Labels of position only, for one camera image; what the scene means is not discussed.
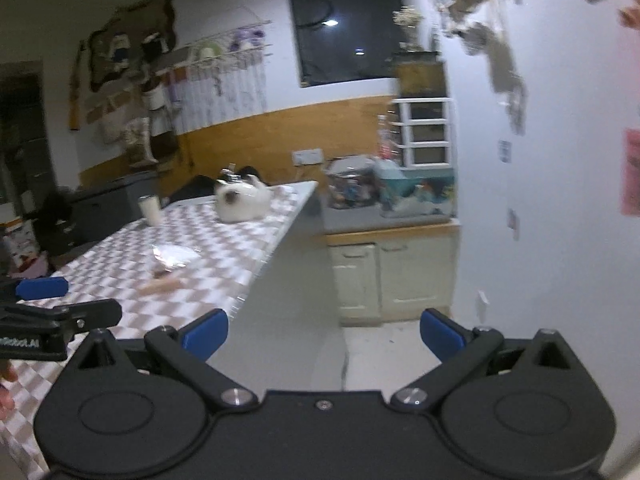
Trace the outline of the clear plastic wrapper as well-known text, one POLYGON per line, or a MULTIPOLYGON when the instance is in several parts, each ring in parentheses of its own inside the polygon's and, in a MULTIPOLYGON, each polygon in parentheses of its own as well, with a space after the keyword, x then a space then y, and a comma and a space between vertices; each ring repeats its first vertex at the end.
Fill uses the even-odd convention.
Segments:
POLYGON ((155 275, 164 275, 184 269, 201 258, 201 254, 197 250, 174 244, 154 245, 152 256, 155 275))

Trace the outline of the checkered brown white tablecloth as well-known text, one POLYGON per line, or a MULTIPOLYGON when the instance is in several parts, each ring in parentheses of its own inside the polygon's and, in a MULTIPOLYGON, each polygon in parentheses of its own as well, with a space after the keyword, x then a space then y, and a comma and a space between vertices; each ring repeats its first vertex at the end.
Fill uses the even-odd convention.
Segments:
POLYGON ((312 309, 300 296, 314 218, 311 182, 271 190, 262 220, 224 224, 212 198, 184 200, 164 211, 157 228, 137 220, 61 270, 68 301, 116 299, 118 338, 138 338, 160 325, 180 328, 214 309, 228 315, 229 336, 208 360, 256 393, 308 389, 322 340, 312 309), (201 258, 184 269, 155 275, 152 247, 174 244, 201 258))

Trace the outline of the dark grey storage bin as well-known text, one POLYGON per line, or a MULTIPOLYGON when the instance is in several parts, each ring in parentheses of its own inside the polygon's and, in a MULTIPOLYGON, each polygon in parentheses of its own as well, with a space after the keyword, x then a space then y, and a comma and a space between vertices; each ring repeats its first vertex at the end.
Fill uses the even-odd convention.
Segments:
POLYGON ((142 218, 140 197, 157 195, 157 173, 142 171, 72 193, 70 204, 79 234, 97 242, 142 218))

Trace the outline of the cream cabinet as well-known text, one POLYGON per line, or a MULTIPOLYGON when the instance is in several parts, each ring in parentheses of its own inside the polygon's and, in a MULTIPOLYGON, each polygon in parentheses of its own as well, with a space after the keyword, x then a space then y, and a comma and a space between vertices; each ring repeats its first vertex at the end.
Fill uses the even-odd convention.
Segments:
POLYGON ((448 315, 457 277, 460 223, 328 234, 345 326, 377 326, 448 315))

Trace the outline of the white cup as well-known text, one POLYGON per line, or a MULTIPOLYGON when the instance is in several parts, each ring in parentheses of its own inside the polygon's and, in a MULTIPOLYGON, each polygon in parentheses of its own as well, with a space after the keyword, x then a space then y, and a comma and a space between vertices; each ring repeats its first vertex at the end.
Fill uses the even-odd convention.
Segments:
POLYGON ((145 195, 138 199, 142 217, 149 226, 160 226, 163 222, 163 211, 157 195, 145 195))

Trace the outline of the white ceramic cat figurine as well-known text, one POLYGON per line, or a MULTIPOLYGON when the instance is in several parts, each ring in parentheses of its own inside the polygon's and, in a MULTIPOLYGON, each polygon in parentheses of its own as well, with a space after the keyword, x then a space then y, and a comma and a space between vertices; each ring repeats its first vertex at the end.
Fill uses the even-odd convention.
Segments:
POLYGON ((232 182, 218 179, 216 215, 224 223, 262 220, 269 214, 271 199, 271 188, 254 174, 249 174, 246 180, 232 182))

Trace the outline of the colourful illustrated box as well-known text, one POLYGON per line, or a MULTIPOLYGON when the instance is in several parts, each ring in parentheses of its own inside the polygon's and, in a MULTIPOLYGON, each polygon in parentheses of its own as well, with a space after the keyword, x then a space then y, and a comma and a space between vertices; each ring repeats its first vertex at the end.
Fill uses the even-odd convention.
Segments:
POLYGON ((405 168, 392 160, 378 159, 374 177, 385 218, 456 215, 456 175, 450 167, 405 168))

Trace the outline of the clear box with toys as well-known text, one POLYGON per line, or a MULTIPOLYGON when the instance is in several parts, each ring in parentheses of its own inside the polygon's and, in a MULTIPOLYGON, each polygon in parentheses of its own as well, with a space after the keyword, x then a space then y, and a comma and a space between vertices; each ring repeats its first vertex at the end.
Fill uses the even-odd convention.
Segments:
POLYGON ((334 209, 369 207, 378 199, 374 175, 375 160, 367 155, 337 157, 322 171, 329 190, 329 206, 334 209))

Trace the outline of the white drawer organizer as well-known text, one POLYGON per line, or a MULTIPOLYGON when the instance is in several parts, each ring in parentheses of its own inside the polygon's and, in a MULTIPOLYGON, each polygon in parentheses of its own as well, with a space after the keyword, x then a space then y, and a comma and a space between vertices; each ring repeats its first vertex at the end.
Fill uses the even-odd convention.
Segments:
POLYGON ((407 169, 454 166, 454 120, 451 99, 398 98, 388 103, 392 148, 407 169))

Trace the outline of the pink labelled bottle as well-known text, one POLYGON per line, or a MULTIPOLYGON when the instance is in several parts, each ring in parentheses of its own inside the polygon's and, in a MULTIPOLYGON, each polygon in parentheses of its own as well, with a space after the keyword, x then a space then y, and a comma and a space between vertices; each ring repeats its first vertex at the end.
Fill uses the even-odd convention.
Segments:
POLYGON ((378 115, 378 157, 380 159, 393 158, 393 144, 390 142, 390 129, 386 116, 378 115))

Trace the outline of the glass fish tank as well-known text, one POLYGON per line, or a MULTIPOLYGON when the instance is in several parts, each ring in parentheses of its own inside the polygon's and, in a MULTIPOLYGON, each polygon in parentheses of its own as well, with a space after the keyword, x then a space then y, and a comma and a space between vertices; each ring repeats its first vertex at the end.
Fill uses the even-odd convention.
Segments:
POLYGON ((448 96, 445 67, 435 52, 400 52, 393 66, 401 98, 448 96))

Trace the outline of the dried flower bouquet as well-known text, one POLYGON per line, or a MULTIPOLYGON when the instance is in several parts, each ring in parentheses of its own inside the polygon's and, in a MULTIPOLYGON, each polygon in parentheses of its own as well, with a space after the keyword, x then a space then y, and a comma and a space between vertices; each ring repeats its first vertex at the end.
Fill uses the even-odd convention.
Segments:
POLYGON ((393 12, 394 24, 402 29, 406 35, 404 49, 408 52, 420 52, 423 48, 419 44, 419 25, 424 16, 414 6, 402 6, 393 12))

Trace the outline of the dark window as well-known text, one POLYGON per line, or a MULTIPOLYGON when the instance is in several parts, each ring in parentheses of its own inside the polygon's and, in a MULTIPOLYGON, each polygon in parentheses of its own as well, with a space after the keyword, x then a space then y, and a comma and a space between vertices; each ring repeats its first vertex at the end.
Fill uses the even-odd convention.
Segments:
POLYGON ((290 0, 304 87, 390 78, 404 40, 393 13, 401 0, 290 0))

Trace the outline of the white wall socket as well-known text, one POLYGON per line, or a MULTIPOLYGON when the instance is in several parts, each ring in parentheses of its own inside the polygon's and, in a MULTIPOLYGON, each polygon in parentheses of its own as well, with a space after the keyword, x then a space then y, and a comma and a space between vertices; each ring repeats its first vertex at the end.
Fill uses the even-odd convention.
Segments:
POLYGON ((308 150, 299 150, 292 153, 292 162, 295 167, 321 165, 323 161, 324 157, 321 148, 308 148, 308 150))

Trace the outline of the pink wall poster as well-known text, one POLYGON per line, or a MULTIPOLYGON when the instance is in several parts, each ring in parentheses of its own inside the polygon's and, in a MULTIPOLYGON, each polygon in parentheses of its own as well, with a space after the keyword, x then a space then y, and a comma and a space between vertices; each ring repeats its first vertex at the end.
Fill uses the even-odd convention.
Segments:
POLYGON ((622 214, 640 214, 640 130, 627 129, 623 159, 622 214))

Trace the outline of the dark shaped wall rug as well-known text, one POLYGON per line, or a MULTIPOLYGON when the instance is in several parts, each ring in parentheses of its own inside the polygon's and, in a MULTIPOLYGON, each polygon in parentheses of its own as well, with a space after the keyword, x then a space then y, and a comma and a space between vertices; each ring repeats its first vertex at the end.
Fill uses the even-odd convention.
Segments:
POLYGON ((174 0, 140 0, 118 8, 110 20, 87 42, 89 88, 141 72, 161 55, 175 49, 174 0))

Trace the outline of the macrame wall hanging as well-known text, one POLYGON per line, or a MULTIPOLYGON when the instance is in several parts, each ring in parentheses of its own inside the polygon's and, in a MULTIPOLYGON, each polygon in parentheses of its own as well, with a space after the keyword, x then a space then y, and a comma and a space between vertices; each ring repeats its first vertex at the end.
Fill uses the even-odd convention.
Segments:
POLYGON ((265 113, 269 24, 220 32, 172 54, 158 74, 174 113, 176 133, 265 113))

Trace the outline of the photo collage wall decoration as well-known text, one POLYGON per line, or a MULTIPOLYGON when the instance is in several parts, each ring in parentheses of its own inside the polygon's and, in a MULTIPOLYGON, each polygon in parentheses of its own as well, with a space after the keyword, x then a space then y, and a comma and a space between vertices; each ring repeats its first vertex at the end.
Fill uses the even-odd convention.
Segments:
POLYGON ((457 38, 469 56, 484 56, 489 80, 511 130, 525 133, 527 90, 516 68, 506 20, 508 0, 432 0, 442 36, 457 38))

